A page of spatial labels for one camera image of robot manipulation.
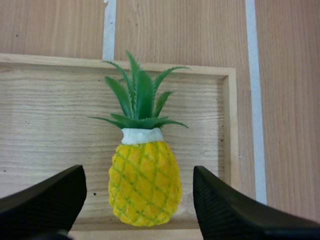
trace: wood grain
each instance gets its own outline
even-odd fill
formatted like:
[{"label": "wood grain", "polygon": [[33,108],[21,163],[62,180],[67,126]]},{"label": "wood grain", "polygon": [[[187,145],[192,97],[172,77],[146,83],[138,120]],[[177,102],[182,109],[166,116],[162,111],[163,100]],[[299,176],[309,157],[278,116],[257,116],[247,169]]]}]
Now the wood grain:
[{"label": "wood grain", "polygon": [[0,0],[0,6],[0,53],[102,58],[102,0]]},{"label": "wood grain", "polygon": [[[129,68],[128,63],[117,63]],[[172,65],[147,63],[142,67],[154,76]],[[195,165],[205,166],[221,179],[225,151],[230,151],[228,162],[238,165],[235,70],[189,67],[191,70],[177,70],[159,88],[159,94],[167,89],[175,92],[162,114],[190,128],[169,125],[163,129],[180,167],[183,197],[170,223],[155,229],[198,228],[192,194]],[[81,164],[88,195],[73,230],[135,229],[120,224],[108,203],[108,170],[121,131],[87,118],[120,110],[104,84],[105,75],[120,77],[101,60],[0,54],[0,198]]]},{"label": "wood grain", "polygon": [[320,221],[320,1],[256,1],[268,204]]},{"label": "wood grain", "polygon": [[236,68],[240,191],[255,198],[244,0],[117,0],[115,59]]}]

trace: white band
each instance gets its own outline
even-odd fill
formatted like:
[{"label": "white band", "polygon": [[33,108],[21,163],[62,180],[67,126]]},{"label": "white band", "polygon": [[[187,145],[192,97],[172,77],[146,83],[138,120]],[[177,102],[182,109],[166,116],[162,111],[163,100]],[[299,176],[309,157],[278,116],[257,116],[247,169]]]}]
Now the white band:
[{"label": "white band", "polygon": [[150,142],[163,141],[160,128],[154,129],[138,129],[138,128],[124,128],[122,129],[123,139],[122,144],[146,144]]}]

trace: white tape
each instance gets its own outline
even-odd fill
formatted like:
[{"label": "white tape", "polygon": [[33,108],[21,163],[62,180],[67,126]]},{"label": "white tape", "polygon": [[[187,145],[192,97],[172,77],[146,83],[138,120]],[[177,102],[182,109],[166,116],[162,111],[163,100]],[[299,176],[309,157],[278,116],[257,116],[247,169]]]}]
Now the white tape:
[{"label": "white tape", "polygon": [[255,198],[258,202],[267,204],[264,125],[255,0],[245,0],[245,15],[251,87]]},{"label": "white tape", "polygon": [[108,5],[104,11],[103,60],[115,59],[117,0],[104,0]]}]

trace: pineapple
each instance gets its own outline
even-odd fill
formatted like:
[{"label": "pineapple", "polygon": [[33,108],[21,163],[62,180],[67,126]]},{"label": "pineapple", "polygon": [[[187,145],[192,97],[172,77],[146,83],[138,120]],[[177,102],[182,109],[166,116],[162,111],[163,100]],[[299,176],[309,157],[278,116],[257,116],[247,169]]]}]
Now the pineapple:
[{"label": "pineapple", "polygon": [[167,69],[153,80],[130,52],[126,54],[132,77],[116,63],[107,63],[121,72],[127,89],[121,84],[121,79],[105,77],[106,84],[120,103],[123,115],[111,113],[113,119],[91,118],[114,124],[123,132],[123,139],[115,150],[109,169],[109,203],[114,215],[133,226],[160,225],[167,223],[177,211],[182,196],[179,167],[160,128],[166,124],[187,126],[167,116],[159,117],[173,92],[162,93],[156,104],[155,95],[169,73],[185,67]]}]

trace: pineapple leaf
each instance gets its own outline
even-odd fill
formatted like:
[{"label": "pineapple leaf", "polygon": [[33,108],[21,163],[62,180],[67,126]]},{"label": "pineapple leaf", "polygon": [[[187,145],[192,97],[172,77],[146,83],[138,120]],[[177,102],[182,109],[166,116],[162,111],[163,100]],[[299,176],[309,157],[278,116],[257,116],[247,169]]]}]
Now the pineapple leaf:
[{"label": "pineapple leaf", "polygon": [[131,52],[126,51],[126,55],[130,61],[130,67],[131,67],[131,74],[132,74],[132,83],[133,83],[133,89],[135,89],[135,83],[136,83],[136,73],[139,71],[140,69],[140,65],[137,62],[137,60],[134,58],[134,56],[131,54]]},{"label": "pineapple leaf", "polygon": [[139,71],[140,69],[140,65],[137,62],[137,60],[134,58],[134,56],[131,54],[131,52],[129,52],[128,50],[126,51],[126,55],[130,61],[130,68],[131,68],[131,74],[132,74],[132,100],[131,100],[131,104],[132,104],[132,109],[133,112],[136,111],[136,73],[137,71]]},{"label": "pineapple leaf", "polygon": [[108,118],[99,117],[99,116],[88,116],[88,118],[90,118],[90,119],[104,120],[104,121],[106,121],[106,122],[108,122],[108,123],[111,123],[111,124],[113,124],[113,125],[116,125],[116,126],[117,126],[118,128],[120,128],[120,129],[126,128],[126,126],[125,126],[124,124],[122,124],[122,123],[120,123],[120,122],[117,122],[117,121],[110,120],[110,119],[108,119]]},{"label": "pineapple leaf", "polygon": [[154,109],[154,83],[149,74],[140,69],[135,74],[135,118],[151,118]]},{"label": "pineapple leaf", "polygon": [[112,89],[117,97],[124,115],[127,117],[132,117],[132,106],[125,87],[117,80],[108,76],[105,77],[105,83]]},{"label": "pineapple leaf", "polygon": [[113,62],[113,61],[105,61],[105,62],[108,63],[108,64],[111,64],[114,67],[116,67],[116,69],[118,69],[119,72],[123,75],[123,78],[124,78],[124,80],[126,82],[128,90],[129,90],[129,97],[130,97],[131,104],[132,104],[133,103],[133,97],[134,97],[135,93],[134,93],[134,88],[133,88],[132,82],[131,82],[129,76],[127,75],[126,71],[122,67],[120,67],[118,64]]},{"label": "pineapple leaf", "polygon": [[121,123],[129,129],[136,129],[139,128],[139,122],[137,120],[128,118],[126,116],[110,113],[111,117],[113,117],[118,123]]},{"label": "pineapple leaf", "polygon": [[145,118],[145,119],[140,119],[138,120],[140,122],[140,126],[143,129],[154,129],[156,124],[159,124],[160,122],[163,122],[167,120],[169,117],[164,116],[164,117],[150,117],[150,118]]},{"label": "pineapple leaf", "polygon": [[186,66],[174,66],[160,73],[160,75],[158,75],[154,81],[154,93],[157,92],[161,82],[165,79],[165,77],[168,76],[168,74],[170,74],[172,71],[177,69],[189,69],[189,68]]},{"label": "pineapple leaf", "polygon": [[153,113],[153,116],[154,117],[158,117],[162,108],[164,107],[168,97],[173,94],[174,92],[173,91],[165,91],[164,93],[162,93],[160,95],[160,97],[158,98],[158,101],[156,103],[156,106],[155,106],[155,109],[154,109],[154,113]]},{"label": "pineapple leaf", "polygon": [[187,125],[185,125],[184,123],[182,122],[179,122],[179,121],[174,121],[174,120],[170,120],[170,119],[165,119],[157,124],[154,125],[154,128],[161,128],[163,125],[166,125],[166,124],[177,124],[177,125],[180,125],[180,126],[184,126],[186,128],[189,128]]}]

